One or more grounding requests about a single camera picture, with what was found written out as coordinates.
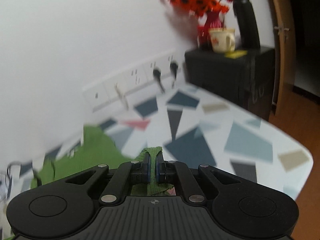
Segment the cream floral mug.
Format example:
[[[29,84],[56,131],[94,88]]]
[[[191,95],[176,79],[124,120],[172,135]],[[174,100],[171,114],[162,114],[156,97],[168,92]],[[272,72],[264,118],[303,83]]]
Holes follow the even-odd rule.
[[[235,29],[211,28],[208,33],[213,52],[228,53],[235,51]]]

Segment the white wall socket strip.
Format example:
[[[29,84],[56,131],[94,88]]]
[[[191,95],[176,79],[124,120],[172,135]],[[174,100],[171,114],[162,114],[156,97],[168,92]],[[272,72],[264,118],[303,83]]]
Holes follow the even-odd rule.
[[[171,48],[86,85],[82,89],[82,95],[93,112],[117,100],[125,102],[128,95],[149,85],[155,84],[159,88],[157,82],[153,79],[154,68],[161,70],[161,82],[166,90],[167,87],[172,85],[170,63],[171,61],[177,62],[178,78],[178,73],[181,71],[179,66],[180,58],[177,50]]]

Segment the green knit sweater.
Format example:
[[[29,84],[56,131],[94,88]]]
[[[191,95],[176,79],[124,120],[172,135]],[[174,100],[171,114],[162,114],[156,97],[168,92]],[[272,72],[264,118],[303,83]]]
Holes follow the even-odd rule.
[[[146,147],[135,158],[136,161],[143,161],[146,153],[150,155],[151,175],[149,184],[138,184],[132,187],[133,196],[169,196],[172,194],[174,185],[158,184],[156,181],[156,157],[161,152],[161,146]],[[30,187],[33,189],[100,164],[106,164],[110,169],[115,169],[120,164],[131,160],[121,154],[112,139],[102,129],[85,126],[83,145],[72,156],[66,155],[59,160],[45,160],[43,168],[39,172],[34,171]]]

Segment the black thermos bottle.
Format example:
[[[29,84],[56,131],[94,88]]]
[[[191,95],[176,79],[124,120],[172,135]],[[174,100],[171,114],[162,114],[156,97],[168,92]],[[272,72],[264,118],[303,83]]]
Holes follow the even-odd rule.
[[[260,49],[257,22],[250,0],[233,0],[233,11],[239,26],[242,47]]]

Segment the geometric patterned bed sheet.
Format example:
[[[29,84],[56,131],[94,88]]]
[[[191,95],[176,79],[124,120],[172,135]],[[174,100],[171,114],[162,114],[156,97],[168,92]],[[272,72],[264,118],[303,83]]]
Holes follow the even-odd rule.
[[[241,178],[281,191],[293,199],[300,194],[313,166],[311,153],[264,119],[193,85],[164,94],[138,94],[125,109],[113,103],[100,112],[99,127],[122,155],[137,157],[146,147],[161,146],[165,160],[189,167],[215,166]],[[1,154],[1,239],[12,236],[6,218],[9,202],[29,190],[34,171],[47,159],[72,156],[84,143],[79,127],[52,150],[23,151],[13,158]]]

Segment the black plug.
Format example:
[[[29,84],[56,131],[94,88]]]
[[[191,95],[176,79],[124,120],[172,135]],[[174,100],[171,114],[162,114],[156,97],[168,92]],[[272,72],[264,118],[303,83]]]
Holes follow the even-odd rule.
[[[175,88],[176,86],[176,79],[177,79],[177,71],[178,71],[178,64],[176,61],[171,61],[170,63],[170,71],[172,74],[172,88]]]
[[[162,85],[162,82],[161,82],[161,70],[158,69],[158,68],[154,68],[153,69],[153,79],[157,82],[160,90],[161,90],[161,93],[165,93],[165,89]]]

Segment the black bedside cabinet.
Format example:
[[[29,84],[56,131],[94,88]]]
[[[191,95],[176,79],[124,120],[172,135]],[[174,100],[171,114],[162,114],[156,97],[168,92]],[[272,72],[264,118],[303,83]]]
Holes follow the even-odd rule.
[[[213,51],[185,52],[188,81],[268,120],[274,91],[276,51],[261,47],[236,59]]]

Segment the red artificial flowers vase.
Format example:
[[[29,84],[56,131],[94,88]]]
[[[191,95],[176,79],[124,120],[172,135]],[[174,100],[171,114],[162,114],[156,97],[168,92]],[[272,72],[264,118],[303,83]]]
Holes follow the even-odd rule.
[[[197,26],[197,41],[200,48],[208,48],[211,45],[209,30],[225,28],[225,15],[229,12],[229,6],[223,4],[224,0],[168,0],[169,3],[196,18],[206,17],[203,25]]]

